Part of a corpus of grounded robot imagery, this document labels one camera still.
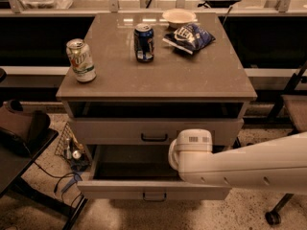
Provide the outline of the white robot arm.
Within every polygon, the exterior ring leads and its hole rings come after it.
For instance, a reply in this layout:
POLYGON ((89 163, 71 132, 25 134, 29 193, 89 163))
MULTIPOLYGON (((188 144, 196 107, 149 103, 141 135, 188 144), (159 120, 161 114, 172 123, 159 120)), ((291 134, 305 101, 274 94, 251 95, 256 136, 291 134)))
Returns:
POLYGON ((192 184, 307 194, 306 132, 215 153, 209 131, 185 129, 168 160, 192 184))

